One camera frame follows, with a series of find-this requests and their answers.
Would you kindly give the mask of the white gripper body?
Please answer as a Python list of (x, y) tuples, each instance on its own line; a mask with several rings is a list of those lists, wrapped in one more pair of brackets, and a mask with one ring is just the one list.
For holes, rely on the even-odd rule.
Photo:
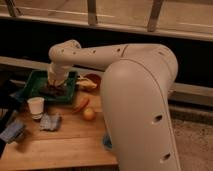
[(48, 83), (52, 86), (62, 85), (69, 76), (70, 67), (51, 63), (47, 70)]

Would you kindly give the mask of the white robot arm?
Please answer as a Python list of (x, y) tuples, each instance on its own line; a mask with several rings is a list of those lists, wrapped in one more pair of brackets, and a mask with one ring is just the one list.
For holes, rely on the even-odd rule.
[(59, 85), (68, 68), (103, 72), (100, 97), (120, 171), (181, 171), (168, 94), (178, 72), (174, 53), (161, 44), (83, 48), (75, 40), (49, 50), (48, 80)]

